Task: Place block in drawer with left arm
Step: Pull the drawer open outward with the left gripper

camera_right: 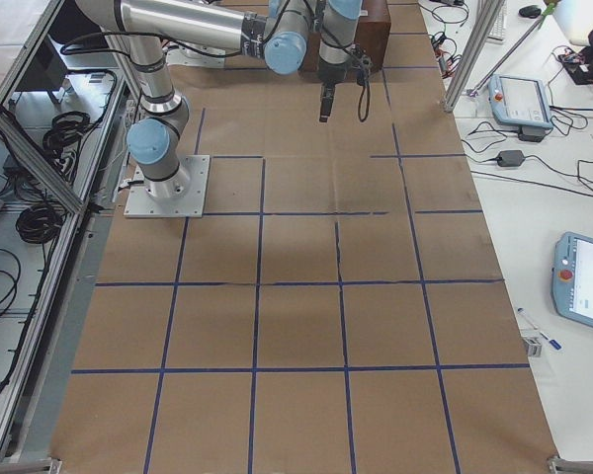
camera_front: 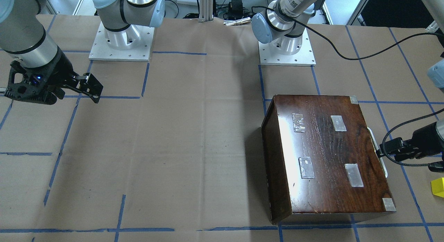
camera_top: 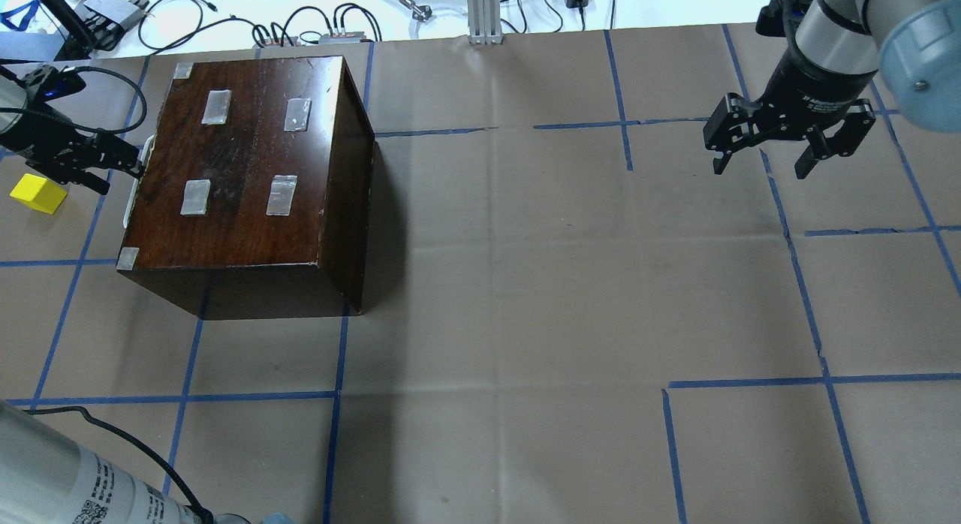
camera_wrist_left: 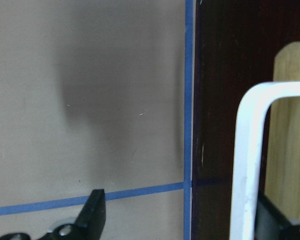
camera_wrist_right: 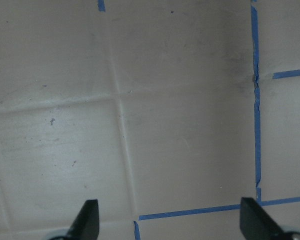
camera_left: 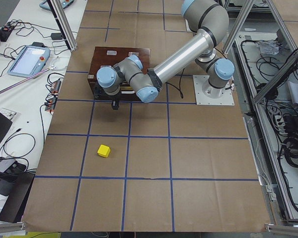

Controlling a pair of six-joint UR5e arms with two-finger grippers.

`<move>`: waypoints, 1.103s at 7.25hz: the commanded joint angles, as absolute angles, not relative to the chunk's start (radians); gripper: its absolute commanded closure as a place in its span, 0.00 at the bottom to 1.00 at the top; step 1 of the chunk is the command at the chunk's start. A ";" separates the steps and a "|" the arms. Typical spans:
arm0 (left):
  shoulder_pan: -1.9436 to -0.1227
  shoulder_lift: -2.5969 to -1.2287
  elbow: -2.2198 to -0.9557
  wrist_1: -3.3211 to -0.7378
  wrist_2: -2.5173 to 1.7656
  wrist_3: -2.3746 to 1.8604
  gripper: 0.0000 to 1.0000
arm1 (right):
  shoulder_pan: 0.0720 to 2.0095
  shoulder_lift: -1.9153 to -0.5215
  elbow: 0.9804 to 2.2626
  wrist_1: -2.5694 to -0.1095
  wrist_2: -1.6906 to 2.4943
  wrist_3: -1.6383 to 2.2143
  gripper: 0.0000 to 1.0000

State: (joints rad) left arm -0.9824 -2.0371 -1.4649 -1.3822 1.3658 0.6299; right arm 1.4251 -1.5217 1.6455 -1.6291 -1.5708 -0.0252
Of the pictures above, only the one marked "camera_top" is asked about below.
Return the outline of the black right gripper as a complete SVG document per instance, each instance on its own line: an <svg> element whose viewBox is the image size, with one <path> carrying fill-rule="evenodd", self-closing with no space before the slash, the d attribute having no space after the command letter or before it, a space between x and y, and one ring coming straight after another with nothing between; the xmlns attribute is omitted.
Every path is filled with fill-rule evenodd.
<svg viewBox="0 0 961 524"><path fill-rule="evenodd" d="M737 93L723 97L703 128L715 175L724 173L736 152L766 140L807 141L797 158L797 179L805 179L819 162L848 157L860 147L876 118L862 93L874 77L839 74L785 53L762 96L750 101Z"/></svg>

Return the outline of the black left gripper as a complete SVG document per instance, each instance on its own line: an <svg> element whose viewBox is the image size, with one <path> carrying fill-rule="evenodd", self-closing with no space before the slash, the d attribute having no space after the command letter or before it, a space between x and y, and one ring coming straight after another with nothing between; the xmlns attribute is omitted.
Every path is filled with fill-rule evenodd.
<svg viewBox="0 0 961 524"><path fill-rule="evenodd" d="M110 182L87 168L143 172L140 149L115 134L82 135L48 118L14 114L2 118L2 146L53 181L68 181L107 195Z"/></svg>

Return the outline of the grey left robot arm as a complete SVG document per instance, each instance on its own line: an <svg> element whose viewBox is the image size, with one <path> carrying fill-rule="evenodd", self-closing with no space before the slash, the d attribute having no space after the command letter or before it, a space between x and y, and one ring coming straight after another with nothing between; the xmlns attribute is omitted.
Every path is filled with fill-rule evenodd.
<svg viewBox="0 0 961 524"><path fill-rule="evenodd" d="M38 418L76 412L151 459L186 503L155 489ZM150 446L82 405L20 410L2 402L4 523L246 523L236 513L206 509L172 465Z"/></svg>

